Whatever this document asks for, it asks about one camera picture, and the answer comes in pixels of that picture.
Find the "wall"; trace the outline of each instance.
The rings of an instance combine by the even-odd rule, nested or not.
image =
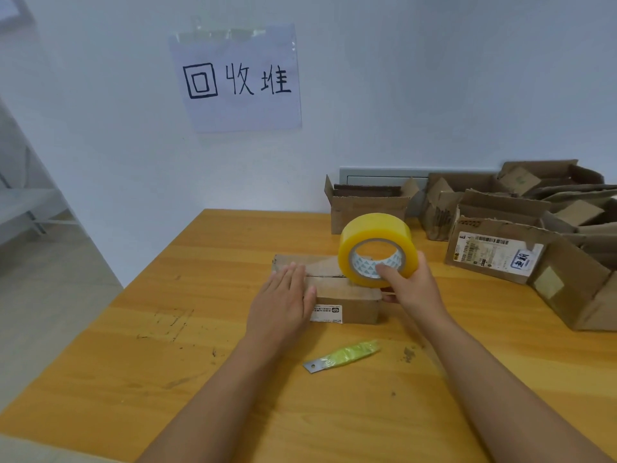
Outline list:
[[[0,94],[123,284],[201,208],[328,210],[340,166],[579,157],[617,180],[617,0],[26,1],[37,51],[9,49]],[[165,39],[192,14],[295,22],[301,130],[191,131]],[[24,99],[37,68],[52,92]]]
[[[26,146],[26,141],[15,120],[0,101],[0,173],[13,188],[23,186]],[[29,187],[54,188],[53,182],[34,154],[31,154],[29,168]],[[66,208],[65,201],[61,196],[58,196],[36,208],[33,213],[35,217],[46,219],[56,216]],[[32,229],[32,223],[26,215],[0,224],[0,245],[29,229]]]

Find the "beige tape patch on box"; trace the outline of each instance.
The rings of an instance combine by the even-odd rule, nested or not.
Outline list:
[[[534,283],[536,291],[546,300],[551,300],[563,288],[563,281],[557,276],[557,273],[547,267]]]

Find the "forearm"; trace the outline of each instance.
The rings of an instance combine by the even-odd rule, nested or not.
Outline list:
[[[613,461],[450,317],[419,326],[498,463]]]
[[[241,340],[220,369],[150,444],[138,463],[228,461],[272,358]]]

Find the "tabletop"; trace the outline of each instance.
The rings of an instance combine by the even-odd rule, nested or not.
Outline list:
[[[572,332],[527,286],[443,264],[409,221],[454,318],[617,458],[617,334]],[[0,432],[134,461],[244,334],[275,254],[336,255],[329,216],[205,210],[0,415]],[[377,339],[382,351],[302,363]],[[260,393],[235,461],[488,461],[400,306],[377,325],[312,323]]]

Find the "floor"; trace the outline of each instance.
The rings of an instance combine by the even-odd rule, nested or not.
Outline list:
[[[0,411],[122,290],[81,227],[47,229],[0,248]],[[0,461],[109,460],[0,435]]]

